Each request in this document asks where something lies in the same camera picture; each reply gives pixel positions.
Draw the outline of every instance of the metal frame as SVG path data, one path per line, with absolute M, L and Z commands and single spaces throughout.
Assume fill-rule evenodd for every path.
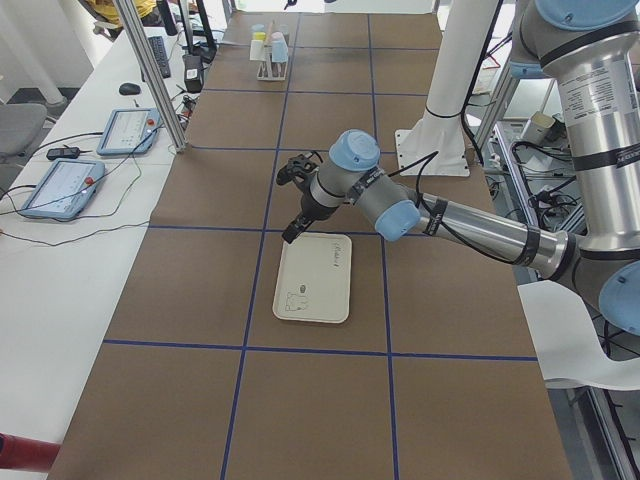
M 527 188 L 525 186 L 526 180 L 522 178 L 522 175 L 520 175 L 520 169 L 518 168 L 517 161 L 513 158 L 513 155 L 511 155 L 511 142 L 504 132 L 500 122 L 496 123 L 494 132 L 496 134 L 496 139 L 500 144 L 500 148 L 504 152 L 504 162 L 509 169 L 509 173 L 511 173 L 511 179 L 513 181 L 513 186 L 516 189 L 516 195 L 518 195 L 518 200 L 520 200 L 520 204 L 522 205 L 522 212 L 527 219 L 527 223 L 537 227 L 538 216 L 536 215 L 536 211 L 531 207 L 531 205 L 529 205 L 529 194 L 527 193 Z
M 507 58 L 507 64 L 511 61 L 511 55 Z M 482 122 L 476 133 L 476 141 L 483 149 L 486 145 L 493 126 L 502 119 L 507 112 L 507 108 L 516 93 L 516 89 L 520 84 L 520 80 L 511 76 L 511 72 L 507 66 L 503 67 L 498 77 L 498 82 L 491 95 L 491 101 L 487 107 Z
M 222 9 L 224 10 L 224 18 L 229 23 L 231 16 L 238 11 L 235 0 L 222 0 Z
M 142 21 L 138 15 L 138 11 L 132 0 L 113 0 L 118 10 L 118 15 L 122 21 L 122 25 L 127 32 L 131 47 L 136 54 L 140 68 L 144 74 L 144 78 L 149 85 L 153 100 L 160 112 L 160 116 L 164 122 L 164 126 L 169 132 L 171 141 L 176 148 L 176 152 L 182 152 L 187 146 L 184 136 L 184 130 L 178 121 L 169 93 L 164 85 L 162 74 L 158 63 L 153 56 L 151 46 L 144 33 Z

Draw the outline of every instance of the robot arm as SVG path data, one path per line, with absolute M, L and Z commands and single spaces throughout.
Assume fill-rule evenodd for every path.
M 302 212 L 285 239 L 293 241 L 348 201 L 387 240 L 418 229 L 496 260 L 528 265 L 635 333 L 640 329 L 640 115 L 629 61 L 640 30 L 635 4 L 517 2 L 512 70 L 527 76 L 539 62 L 558 82 L 586 237 L 540 231 L 431 195 L 418 198 L 377 166 L 373 138 L 348 131 L 331 147 L 331 161 L 317 166 L 304 160 L 304 180 L 291 165 L 280 172 L 278 183 L 297 178 L 303 192 Z

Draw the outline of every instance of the gray chair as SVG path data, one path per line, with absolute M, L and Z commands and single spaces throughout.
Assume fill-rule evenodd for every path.
M 47 109 L 39 103 L 0 105 L 0 163 L 24 154 L 46 119 Z

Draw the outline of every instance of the tablet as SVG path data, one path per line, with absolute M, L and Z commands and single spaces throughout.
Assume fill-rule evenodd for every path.
M 156 108 L 114 110 L 96 152 L 102 156 L 144 153 L 153 145 L 159 125 Z
M 100 161 L 59 158 L 31 192 L 20 213 L 29 218 L 72 220 L 89 203 L 104 171 Z

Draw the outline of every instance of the black cable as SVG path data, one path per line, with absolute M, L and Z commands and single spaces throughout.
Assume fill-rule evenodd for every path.
M 71 138 L 78 138 L 78 137 L 92 137 L 92 136 L 98 136 L 98 135 L 102 135 L 104 132 L 88 132 L 88 133 L 78 133 L 76 135 L 69 135 L 68 137 L 64 137 L 64 138 L 59 138 L 57 140 L 53 140 L 51 142 L 45 143 L 44 145 L 40 145 L 38 148 L 36 148 L 33 153 L 31 155 L 35 155 L 35 153 L 38 150 L 42 150 L 44 147 L 48 147 L 49 145 L 53 145 L 54 143 L 60 143 L 63 142 L 65 140 L 69 140 Z
M 112 170 L 109 170 L 109 171 L 105 172 L 104 175 L 102 175 L 101 177 L 96 178 L 92 185 L 96 185 L 98 182 L 103 181 L 107 176 L 111 175 L 118 168 L 120 168 L 132 155 L 135 154 L 135 151 L 140 147 L 140 145 L 142 145 L 144 142 L 146 142 L 151 137 L 151 135 L 153 135 L 159 128 L 160 127 L 158 126 L 158 127 L 154 128 L 153 130 L 151 130 L 142 140 L 140 140 L 140 142 L 135 147 L 133 147 L 131 152 L 129 152 L 127 154 L 127 156 L 122 159 L 121 162 L 119 162 L 115 167 L 113 167 Z M 11 195 L 5 194 L 7 196 L 7 198 L 9 198 L 9 200 L 11 201 L 11 205 L 13 206 L 13 210 L 10 210 L 8 212 L 0 212 L 0 215 L 8 215 L 10 213 L 17 213 L 21 217 L 29 218 L 28 215 L 24 215 L 22 212 L 25 212 L 25 211 L 28 211 L 28 210 L 31 210 L 31 209 L 34 209 L 34 208 L 45 207 L 47 205 L 51 205 L 52 203 L 56 203 L 56 202 L 59 202 L 61 200 L 66 200 L 67 198 L 75 197 L 76 195 L 82 194 L 82 192 L 85 189 L 86 189 L 86 187 L 83 187 L 81 190 L 79 190 L 79 191 L 77 191 L 75 193 L 71 193 L 69 195 L 65 195 L 64 197 L 61 197 L 61 198 L 56 198 L 56 199 L 51 200 L 51 201 L 49 201 L 47 203 L 43 203 L 43 204 L 40 204 L 40 205 L 31 205 L 28 208 L 20 208 L 20 209 L 18 209 L 16 207 L 15 203 L 13 202 L 13 198 L 11 198 Z
M 567 197 L 569 200 L 571 200 L 573 202 L 574 205 L 578 205 L 578 202 L 580 201 L 581 197 L 573 197 L 569 194 L 566 193 L 560 193 L 558 195 L 556 195 L 556 198 L 561 198 L 561 197 Z
M 129 228 L 129 227 L 141 227 L 142 225 L 145 225 L 145 224 L 148 224 L 148 223 L 149 223 L 149 220 L 145 220 L 144 222 L 120 225 L 119 227 L 114 227 L 114 228 L 101 228 L 100 230 L 96 230 L 95 232 L 91 232 L 91 233 L 88 233 L 86 235 L 82 235 L 80 237 L 72 238 L 70 240 L 63 240 L 62 242 L 57 242 L 57 243 L 49 243 L 49 242 L 45 242 L 43 240 L 36 240 L 36 239 L 33 239 L 33 238 L 19 237 L 17 235 L 11 235 L 11 234 L 9 234 L 7 232 L 3 232 L 1 230 L 0 230 L 0 236 L 4 235 L 5 237 L 13 238 L 14 240 L 21 240 L 23 242 L 35 243 L 37 245 L 44 245 L 46 247 L 59 247 L 60 245 L 66 245 L 67 243 L 73 243 L 73 242 L 77 242 L 78 240 L 84 240 L 85 238 L 92 237 L 94 235 L 97 235 L 98 233 L 115 232 L 116 230 L 120 230 L 120 229 L 123 229 L 123 228 Z
M 491 178 L 489 176 L 485 176 L 485 180 L 487 180 L 487 185 L 489 187 L 489 194 L 491 195 L 491 200 L 495 200 L 498 198 L 500 194 L 500 184 L 504 182 L 498 182 L 495 178 Z
M 513 39 L 513 32 L 509 32 L 502 40 L 500 40 L 498 43 L 496 43 L 491 50 L 489 50 L 486 54 L 484 58 L 489 58 L 491 57 L 494 53 L 496 53 L 498 50 L 500 50 L 502 47 L 504 47 L 505 45 L 507 45 L 511 40 Z
M 424 172 L 424 169 L 436 157 L 437 154 L 438 154 L 438 151 L 435 151 L 435 152 L 431 153 L 430 155 L 428 155 L 428 157 L 431 157 L 431 158 L 427 158 L 426 161 L 420 167 L 420 171 L 418 172 L 418 176 L 416 177 L 416 186 L 415 186 L 416 207 L 419 207 L 420 205 L 422 205 L 424 207 L 424 209 L 429 213 L 429 215 L 431 215 L 432 218 L 434 217 L 433 210 L 431 210 L 431 207 L 429 207 L 427 202 L 424 200 L 424 196 L 422 195 L 422 192 L 420 191 L 420 180 L 422 178 L 422 173 Z M 485 257 L 491 258 L 492 260 L 495 260 L 495 261 L 500 262 L 500 263 L 506 263 L 508 265 L 515 265 L 515 263 L 513 261 L 511 261 L 511 260 L 507 260 L 505 258 L 498 257 L 497 255 L 493 255 L 493 254 L 491 254 L 491 253 L 489 253 L 489 252 L 477 247 L 476 245 L 471 243 L 468 239 L 464 238 L 460 233 L 456 232 L 453 228 L 451 228 L 449 225 L 447 225 L 446 222 L 444 220 L 442 220 L 442 219 L 440 220 L 440 225 L 445 230 L 447 230 L 447 232 L 449 232 L 451 235 L 453 235 L 453 237 L 455 237 L 460 243 L 462 243 L 463 245 L 466 245 L 467 247 L 469 247 L 470 249 L 480 253 L 481 255 L 484 255 Z
M 127 194 L 131 191 L 131 189 L 136 184 L 136 182 L 138 180 L 140 180 L 140 178 L 142 178 L 142 170 L 140 169 L 140 165 L 138 165 L 138 161 L 136 160 L 136 156 L 135 155 L 131 155 L 131 159 L 133 160 L 134 165 L 138 169 L 138 174 L 135 176 L 135 178 L 133 180 L 131 180 L 129 182 L 129 185 L 127 185 L 127 188 L 124 189 L 124 192 L 122 192 L 122 195 L 120 197 L 120 200 L 118 201 L 118 204 L 115 206 L 115 208 L 111 212 L 102 213 L 102 214 L 99 214 L 99 215 L 79 215 L 77 217 L 73 217 L 73 218 L 70 218 L 68 220 L 62 220 L 60 218 L 54 218 L 53 220 L 55 220 L 56 222 L 59 222 L 59 223 L 68 223 L 68 222 L 72 222 L 74 220 L 82 220 L 82 219 L 86 219 L 86 218 L 109 218 L 109 217 L 113 217 L 120 210 L 120 207 L 122 206 L 122 202 L 124 202 L 124 199 L 127 196 Z
M 425 108 L 426 108 L 427 112 L 429 112 L 434 117 L 443 118 L 443 119 L 456 118 L 458 115 L 462 115 L 462 112 L 464 111 L 464 110 L 460 110 L 458 113 L 453 113 L 451 115 L 442 115 L 440 113 L 435 113 L 435 112 L 431 111 L 431 109 L 429 108 L 429 106 L 427 106 L 427 104 L 425 104 Z
M 608 341 L 608 343 L 609 343 L 609 344 L 611 344 L 611 345 L 615 345 L 616 347 L 618 347 L 618 348 L 620 348 L 620 349 L 622 349 L 622 350 L 625 350 L 625 351 L 627 351 L 627 352 L 629 352 L 629 353 L 633 353 L 636 357 L 640 357 L 640 352 L 637 352 L 637 351 L 635 351 L 635 350 L 632 350 L 632 349 L 630 349 L 629 347 L 625 347 L 624 345 L 620 345 L 619 343 L 614 342 L 613 340 L 611 340 L 611 338 L 612 338 L 612 337 L 615 337 L 615 336 L 620 335 L 620 334 L 622 334 L 622 333 L 624 333 L 624 330 L 622 330 L 622 331 L 620 331 L 620 332 L 616 332 L 616 333 L 614 333 L 613 335 L 609 335 L 609 341 Z M 598 337 L 606 341 L 606 337 L 605 337 L 604 335 L 598 335 Z
M 479 103 L 467 103 L 467 105 L 469 107 L 480 107 L 480 108 L 482 108 L 482 107 L 489 107 L 489 106 L 493 105 L 494 103 L 496 103 L 495 100 L 492 101 L 492 102 L 489 102 L 489 103 L 485 103 L 484 105 L 480 105 Z
M 609 338 L 609 327 L 611 326 L 611 324 L 609 323 L 609 320 L 605 320 L 604 321 L 604 353 L 607 355 L 607 357 L 611 358 L 611 340 Z
M 316 150 L 311 150 L 311 153 L 313 153 L 316 157 L 318 157 L 318 160 L 320 160 L 320 163 L 324 163 L 324 158 L 322 158 L 322 155 L 320 155 Z
M 622 421 L 620 421 L 620 416 L 618 415 L 618 408 L 622 407 L 622 405 L 618 405 L 614 403 L 613 398 L 611 398 L 611 392 L 609 390 L 602 390 L 602 393 L 607 400 L 607 405 L 609 406 L 609 412 L 611 413 L 611 419 L 613 420 L 613 424 L 616 426 L 616 430 L 618 431 L 618 435 L 620 436 L 620 441 L 622 442 L 622 447 L 629 459 L 629 465 L 631 465 L 631 469 L 633 470 L 633 474 L 635 478 L 640 478 L 640 469 L 638 469 L 638 464 L 636 463 L 635 457 L 633 455 L 633 449 L 631 448 L 631 444 L 629 443 L 629 437 L 627 433 L 624 431 L 624 427 L 622 426 Z
M 395 172 L 393 172 L 393 173 L 389 173 L 389 174 L 387 175 L 387 177 L 395 177 L 396 175 L 399 175 L 399 174 L 401 174 L 402 172 L 406 172 L 407 170 L 409 170 L 410 168 L 415 167 L 416 165 L 420 165 L 420 164 L 421 164 L 422 162 L 424 162 L 425 160 L 427 161 L 427 164 L 428 164 L 428 163 L 429 163 L 433 158 L 435 158 L 435 156 L 436 156 L 437 154 L 438 154 L 438 152 L 436 151 L 436 152 L 432 152 L 432 153 L 430 153 L 429 155 L 425 155 L 425 156 L 424 156 L 424 157 L 422 157 L 420 160 L 416 160 L 415 162 L 413 162 L 413 163 L 412 163 L 412 164 L 410 164 L 410 165 L 407 165 L 407 166 L 405 166 L 405 167 L 402 167 L 401 169 L 396 170 L 396 171 L 395 171 Z
M 516 208 L 513 208 L 513 209 L 509 210 L 507 213 L 505 213 L 503 215 L 503 217 L 509 218 L 509 215 L 511 215 L 512 213 L 517 212 L 518 210 L 522 211 L 522 209 L 520 207 L 516 207 Z
M 578 177 L 576 177 L 575 175 L 569 177 L 568 180 L 565 180 L 564 182 L 562 182 L 560 185 L 558 185 L 557 187 L 553 187 L 551 190 L 547 190 L 547 193 L 555 193 L 558 192 L 560 190 L 562 190 L 564 187 L 566 187 L 567 185 L 570 185 L 571 183 L 575 182 L 577 180 Z
M 489 30 L 487 32 L 487 36 L 484 39 L 484 44 L 482 46 L 482 51 L 486 52 L 489 49 L 489 43 L 491 42 L 491 33 L 495 29 L 496 23 L 498 21 L 498 16 L 500 15 L 500 10 L 502 9 L 502 0 L 498 2 L 496 5 L 496 10 L 493 13 L 493 18 L 491 19 L 491 25 L 489 26 Z M 481 55 L 478 58 L 478 63 L 476 64 L 475 72 L 473 73 L 473 77 L 471 77 L 471 82 L 469 83 L 469 88 L 467 90 L 467 96 L 464 99 L 464 104 L 462 107 L 462 112 L 460 114 L 460 121 L 462 123 L 462 129 L 466 133 L 467 137 L 471 141 L 471 145 L 473 145 L 473 149 L 476 152 L 476 156 L 478 157 L 478 162 L 480 165 L 484 166 L 484 156 L 482 155 L 482 150 L 476 141 L 474 133 L 471 131 L 469 124 L 467 123 L 467 107 L 469 104 L 469 100 L 471 100 L 471 96 L 473 95 L 473 88 L 476 85 L 476 81 L 478 80 L 478 75 L 480 74 L 480 70 L 482 69 L 482 64 L 485 60 L 485 55 Z
M 517 142 L 513 142 L 511 144 L 511 151 L 513 152 L 514 149 L 517 150 L 519 147 L 532 148 L 533 150 L 537 150 L 538 152 L 544 153 L 546 156 L 551 157 L 551 158 L 555 158 L 556 160 L 559 160 L 561 162 L 571 162 L 571 157 L 570 156 L 561 157 L 558 154 L 554 154 L 554 153 L 550 152 L 549 148 L 541 147 L 540 145 L 537 145 L 537 144 L 532 143 L 532 142 L 527 142 L 526 140 L 519 140 Z
M 36 188 L 37 185 L 17 185 L 15 187 L 11 187 L 7 190 L 5 190 L 4 188 L 0 187 L 0 200 L 2 200 L 4 198 L 5 195 L 9 195 L 10 192 L 13 192 L 15 190 L 19 190 L 21 188 Z

